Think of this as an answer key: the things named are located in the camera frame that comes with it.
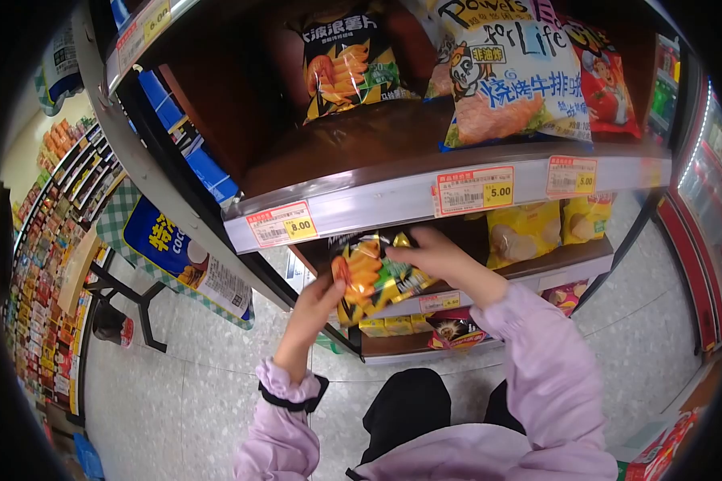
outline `yellow box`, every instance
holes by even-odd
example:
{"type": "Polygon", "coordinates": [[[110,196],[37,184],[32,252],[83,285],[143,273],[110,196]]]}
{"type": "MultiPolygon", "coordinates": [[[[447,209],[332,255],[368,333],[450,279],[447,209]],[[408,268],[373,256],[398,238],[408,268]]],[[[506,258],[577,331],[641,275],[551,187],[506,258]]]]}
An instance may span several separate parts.
{"type": "Polygon", "coordinates": [[[414,334],[412,330],[412,322],[408,315],[400,315],[397,317],[385,318],[385,330],[390,335],[408,335],[414,334]]]}
{"type": "Polygon", "coordinates": [[[387,337],[390,335],[385,329],[384,319],[365,319],[359,322],[359,329],[369,337],[387,337]]]}
{"type": "Polygon", "coordinates": [[[414,332],[430,332],[433,331],[433,326],[426,321],[424,314],[412,314],[412,330],[414,332]]]}

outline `lavender sleeve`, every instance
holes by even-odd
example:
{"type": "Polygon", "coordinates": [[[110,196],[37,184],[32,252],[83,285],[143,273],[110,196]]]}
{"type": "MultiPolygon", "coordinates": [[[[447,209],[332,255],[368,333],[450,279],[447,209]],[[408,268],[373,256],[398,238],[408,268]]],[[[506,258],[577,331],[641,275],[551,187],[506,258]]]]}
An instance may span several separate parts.
{"type": "Polygon", "coordinates": [[[615,458],[604,451],[602,382],[594,353],[558,308],[522,285],[481,310],[477,324],[505,341],[508,409],[532,450],[507,481],[615,481],[615,458]]]}
{"type": "MultiPolygon", "coordinates": [[[[268,358],[257,366],[257,377],[279,399],[303,402],[321,389],[308,371],[302,383],[292,384],[289,373],[268,358]]],[[[303,480],[318,466],[318,437],[308,428],[304,411],[289,412],[264,399],[257,402],[249,437],[233,458],[234,479],[303,480]]]]}

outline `lavender jacket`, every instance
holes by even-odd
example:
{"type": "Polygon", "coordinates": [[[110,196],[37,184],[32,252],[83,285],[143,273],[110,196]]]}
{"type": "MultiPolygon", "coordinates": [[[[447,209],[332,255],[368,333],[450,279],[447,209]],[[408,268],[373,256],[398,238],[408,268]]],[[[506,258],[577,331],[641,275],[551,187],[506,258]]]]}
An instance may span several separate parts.
{"type": "MultiPolygon", "coordinates": [[[[505,299],[488,309],[473,307],[471,315],[505,341],[508,409],[527,436],[491,424],[450,426],[396,447],[356,467],[356,473],[370,481],[615,481],[615,458],[604,451],[600,373],[573,322],[520,285],[511,285],[505,299]]],[[[302,402],[318,395],[318,380],[310,372],[299,386],[290,385],[289,374],[272,360],[263,361],[256,373],[281,399],[302,402]]],[[[240,480],[307,479],[318,466],[318,450],[304,412],[260,399],[233,473],[240,480]]]]}

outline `floor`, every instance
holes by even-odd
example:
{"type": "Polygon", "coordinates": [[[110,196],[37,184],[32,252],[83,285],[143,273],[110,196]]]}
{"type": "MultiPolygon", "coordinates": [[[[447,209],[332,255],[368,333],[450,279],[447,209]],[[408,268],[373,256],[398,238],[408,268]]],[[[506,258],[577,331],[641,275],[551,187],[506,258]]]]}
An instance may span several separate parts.
{"type": "MultiPolygon", "coordinates": [[[[607,228],[613,246],[638,212],[630,193],[617,197],[607,228]]],[[[285,272],[286,249],[265,255],[285,272]]],[[[111,271],[138,292],[152,284],[117,256],[111,271]]],[[[650,222],[606,284],[573,316],[602,366],[608,445],[660,413],[700,366],[683,289],[650,222]]],[[[114,304],[137,319],[132,303],[118,296],[114,304]]],[[[91,338],[87,431],[109,481],[231,479],[231,459],[258,398],[254,368],[273,353],[288,319],[257,293],[254,306],[255,327],[246,332],[165,289],[150,308],[154,338],[168,344],[165,354],[144,347],[138,330],[128,350],[91,338]]],[[[442,375],[452,395],[453,422],[482,418],[491,389],[503,380],[502,361],[498,349],[426,364],[442,375]]],[[[368,444],[361,426],[366,408],[390,375],[411,365],[365,366],[317,346],[310,362],[332,381],[309,420],[322,449],[312,479],[341,479],[368,444]]]]}

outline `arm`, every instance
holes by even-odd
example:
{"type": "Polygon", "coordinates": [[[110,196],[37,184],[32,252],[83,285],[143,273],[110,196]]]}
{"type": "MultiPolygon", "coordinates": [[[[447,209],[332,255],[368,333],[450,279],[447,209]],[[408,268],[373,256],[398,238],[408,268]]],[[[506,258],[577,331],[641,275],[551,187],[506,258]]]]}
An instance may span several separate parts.
{"type": "MultiPolygon", "coordinates": [[[[302,291],[275,356],[256,369],[262,388],[271,396],[293,404],[318,396],[318,380],[307,370],[308,352],[344,292],[344,283],[332,285],[330,277],[302,291]]],[[[233,458],[233,477],[307,479],[317,466],[318,438],[307,425],[307,413],[260,399],[249,437],[233,458]]]]}
{"type": "Polygon", "coordinates": [[[439,232],[413,228],[412,235],[419,249],[388,249],[387,255],[468,294],[476,323],[506,343],[508,407],[532,447],[506,479],[615,481],[615,458],[604,452],[600,373],[572,321],[439,232]]]}

